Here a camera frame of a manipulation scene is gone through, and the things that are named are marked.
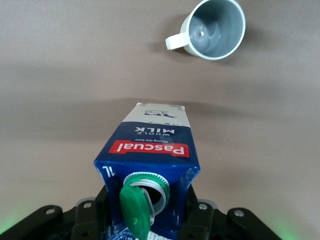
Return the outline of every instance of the beige surface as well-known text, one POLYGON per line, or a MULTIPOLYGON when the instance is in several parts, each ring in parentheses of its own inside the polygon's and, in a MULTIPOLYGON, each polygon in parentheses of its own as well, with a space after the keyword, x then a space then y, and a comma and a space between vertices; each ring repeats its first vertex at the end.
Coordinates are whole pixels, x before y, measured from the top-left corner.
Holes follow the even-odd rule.
POLYGON ((1 231, 96 196, 95 157, 154 102, 186 107, 199 198, 248 208, 285 240, 320 239, 319 1, 239 0, 246 34, 220 61, 166 50, 198 2, 1 2, 1 231))

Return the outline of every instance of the red label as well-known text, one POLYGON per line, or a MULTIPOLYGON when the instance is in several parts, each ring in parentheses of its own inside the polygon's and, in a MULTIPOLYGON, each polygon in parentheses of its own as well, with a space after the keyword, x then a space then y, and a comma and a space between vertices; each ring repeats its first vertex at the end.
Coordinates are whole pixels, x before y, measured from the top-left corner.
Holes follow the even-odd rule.
POLYGON ((189 158, 189 148, 182 143, 152 143, 130 140, 116 140, 109 150, 110 154, 126 153, 150 153, 150 154, 170 154, 177 157, 189 158))

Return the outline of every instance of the blue milk carton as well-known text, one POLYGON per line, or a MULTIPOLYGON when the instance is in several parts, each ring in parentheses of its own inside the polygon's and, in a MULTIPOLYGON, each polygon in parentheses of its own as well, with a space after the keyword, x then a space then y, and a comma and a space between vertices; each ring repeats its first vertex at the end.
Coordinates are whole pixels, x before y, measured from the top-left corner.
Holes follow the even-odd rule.
POLYGON ((94 164, 108 192, 109 239, 177 237, 200 171, 183 106, 138 103, 94 164))

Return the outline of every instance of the white mug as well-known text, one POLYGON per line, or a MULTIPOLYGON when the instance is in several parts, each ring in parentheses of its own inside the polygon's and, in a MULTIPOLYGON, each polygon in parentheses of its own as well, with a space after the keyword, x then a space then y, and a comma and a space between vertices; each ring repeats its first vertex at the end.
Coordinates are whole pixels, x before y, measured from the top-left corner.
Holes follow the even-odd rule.
POLYGON ((165 44, 168 50, 184 47, 200 58, 219 60, 238 48, 245 30, 245 14, 235 0, 203 0, 165 44))

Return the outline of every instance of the white carton top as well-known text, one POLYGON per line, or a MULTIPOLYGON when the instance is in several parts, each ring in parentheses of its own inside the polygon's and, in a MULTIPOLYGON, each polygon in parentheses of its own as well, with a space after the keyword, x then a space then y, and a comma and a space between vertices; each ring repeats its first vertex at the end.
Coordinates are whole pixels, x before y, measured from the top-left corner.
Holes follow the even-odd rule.
POLYGON ((158 103, 138 103, 122 122, 140 122, 190 128, 184 106, 158 103))

